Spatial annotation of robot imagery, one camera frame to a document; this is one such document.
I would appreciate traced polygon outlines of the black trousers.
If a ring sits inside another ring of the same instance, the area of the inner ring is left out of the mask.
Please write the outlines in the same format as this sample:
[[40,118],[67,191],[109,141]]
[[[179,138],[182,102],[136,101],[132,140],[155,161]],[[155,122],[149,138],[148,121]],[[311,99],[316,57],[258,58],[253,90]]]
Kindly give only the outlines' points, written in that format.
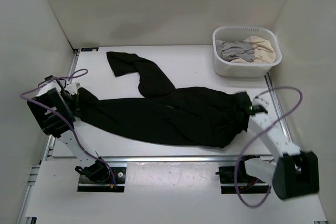
[[84,88],[76,115],[106,132],[153,144],[224,148],[248,129],[250,115],[235,108],[235,94],[205,87],[176,88],[156,63],[108,52],[116,77],[138,73],[140,98],[100,100]]

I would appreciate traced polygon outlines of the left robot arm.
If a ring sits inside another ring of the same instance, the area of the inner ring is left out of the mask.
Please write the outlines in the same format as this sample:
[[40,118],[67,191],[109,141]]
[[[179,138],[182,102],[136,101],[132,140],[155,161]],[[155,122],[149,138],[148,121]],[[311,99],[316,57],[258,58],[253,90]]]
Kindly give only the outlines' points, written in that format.
[[35,89],[35,97],[27,98],[29,92],[20,97],[26,100],[41,130],[61,141],[78,159],[80,165],[75,171],[90,181],[106,183],[111,176],[110,169],[101,157],[93,154],[75,130],[78,89],[77,83],[69,84],[65,78],[48,76]]

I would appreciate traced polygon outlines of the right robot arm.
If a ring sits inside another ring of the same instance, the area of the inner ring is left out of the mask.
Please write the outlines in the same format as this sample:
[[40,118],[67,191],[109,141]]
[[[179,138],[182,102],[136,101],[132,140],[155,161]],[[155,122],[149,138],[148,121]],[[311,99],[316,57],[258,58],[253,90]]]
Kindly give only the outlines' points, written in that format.
[[[276,124],[294,112],[302,102],[302,92],[298,92],[297,104],[286,114],[272,121],[265,108],[257,103],[248,109],[252,118],[251,127],[259,133],[254,136],[241,150],[234,169],[234,186],[239,200],[249,208],[258,208],[262,203],[251,205],[241,196],[238,179],[247,182],[256,177],[268,185],[267,193],[272,190],[281,200],[313,195],[319,192],[318,158],[312,151],[304,152],[298,145],[290,141]],[[240,165],[245,151],[256,140],[260,139],[271,152],[275,163],[261,158],[251,158]]]

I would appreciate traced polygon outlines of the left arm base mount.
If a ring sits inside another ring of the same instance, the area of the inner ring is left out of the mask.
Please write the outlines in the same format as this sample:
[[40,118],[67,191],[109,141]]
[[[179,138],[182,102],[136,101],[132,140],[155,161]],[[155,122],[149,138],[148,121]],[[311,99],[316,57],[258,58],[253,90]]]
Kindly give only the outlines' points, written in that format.
[[76,166],[79,174],[78,192],[123,193],[127,174],[126,166],[111,167],[114,177],[104,164],[96,162],[90,167]]

